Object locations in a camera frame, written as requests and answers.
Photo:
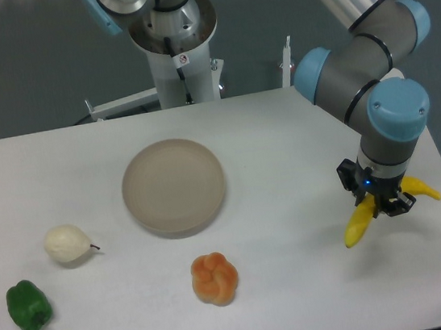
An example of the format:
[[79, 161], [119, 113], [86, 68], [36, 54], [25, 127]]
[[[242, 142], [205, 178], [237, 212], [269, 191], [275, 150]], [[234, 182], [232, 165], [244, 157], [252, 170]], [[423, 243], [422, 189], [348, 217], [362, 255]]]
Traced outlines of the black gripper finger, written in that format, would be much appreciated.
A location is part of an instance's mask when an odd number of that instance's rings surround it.
[[413, 195], [398, 191], [396, 196], [386, 203], [387, 215], [395, 217], [408, 213], [415, 203], [416, 198]]
[[384, 214], [384, 203], [383, 203], [383, 195], [382, 194], [375, 194], [373, 195], [372, 204], [374, 205], [372, 217], [377, 219], [377, 217], [380, 214]]

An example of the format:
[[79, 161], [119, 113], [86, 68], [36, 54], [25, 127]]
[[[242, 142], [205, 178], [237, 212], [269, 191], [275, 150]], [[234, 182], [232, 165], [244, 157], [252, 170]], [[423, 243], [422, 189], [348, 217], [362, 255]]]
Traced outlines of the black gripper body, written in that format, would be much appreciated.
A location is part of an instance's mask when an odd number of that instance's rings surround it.
[[406, 173], [405, 164], [379, 165], [376, 162], [353, 162], [343, 159], [337, 174], [343, 188], [352, 193], [358, 206], [367, 194], [375, 199], [390, 200], [396, 198], [400, 183]]

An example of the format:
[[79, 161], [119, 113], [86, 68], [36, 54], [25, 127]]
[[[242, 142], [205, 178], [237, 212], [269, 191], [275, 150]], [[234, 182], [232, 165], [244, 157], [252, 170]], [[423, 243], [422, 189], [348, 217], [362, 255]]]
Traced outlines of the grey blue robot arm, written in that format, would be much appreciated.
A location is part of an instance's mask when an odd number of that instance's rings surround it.
[[[145, 52], [162, 107], [218, 98], [208, 49], [217, 17], [209, 0], [82, 1], [104, 30], [128, 31]], [[356, 205], [368, 202], [374, 215], [402, 215], [419, 195], [406, 169], [430, 102], [416, 81], [390, 72], [424, 41], [430, 16], [415, 0], [321, 1], [352, 41], [338, 52], [312, 49], [297, 65], [293, 85], [360, 134], [356, 160], [337, 168]]]

